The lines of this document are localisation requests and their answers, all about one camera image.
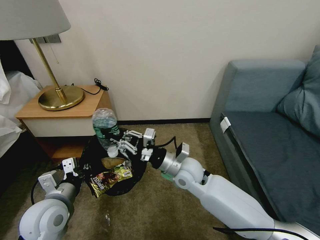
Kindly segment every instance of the brown carpet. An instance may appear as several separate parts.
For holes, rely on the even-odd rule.
[[[190,145],[190,157],[197,159],[212,174],[227,178],[220,154],[206,123],[124,126],[143,133],[146,127],[157,131],[156,144],[172,136],[177,143]],[[173,144],[167,150],[174,151]],[[34,180],[49,169],[36,163],[15,176],[0,198],[0,239],[18,239],[18,225],[24,211],[31,206],[30,189]],[[38,185],[35,200],[44,193]],[[224,225],[207,212],[188,191],[176,188],[160,172],[147,166],[140,182],[127,194],[118,197],[91,196],[86,184],[74,203],[75,213],[63,239],[227,239],[212,226]],[[109,212],[111,225],[105,214]]]

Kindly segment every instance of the bottle cap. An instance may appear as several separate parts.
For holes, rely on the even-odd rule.
[[[109,157],[116,157],[119,152],[116,146],[111,146],[108,147],[107,153]]]

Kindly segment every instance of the table lamp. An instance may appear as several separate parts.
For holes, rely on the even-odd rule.
[[[84,98],[76,86],[59,86],[36,38],[62,33],[71,25],[58,0],[5,0],[0,7],[0,40],[32,39],[54,88],[39,97],[39,105],[49,111],[75,106]]]

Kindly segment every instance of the white wall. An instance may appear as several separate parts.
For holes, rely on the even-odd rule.
[[[308,59],[320,41],[319,0],[60,0],[71,29],[42,45],[60,84],[110,87],[119,120],[210,117],[226,64]],[[43,86],[28,40],[16,41]]]

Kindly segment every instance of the brass lamp base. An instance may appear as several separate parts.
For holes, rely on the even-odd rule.
[[[58,111],[67,108],[71,108],[84,99],[84,92],[81,88],[76,86],[61,86],[60,87],[64,94],[65,100],[61,100],[58,94],[61,94],[61,91],[52,88],[44,92],[38,100],[39,105],[49,111]]]

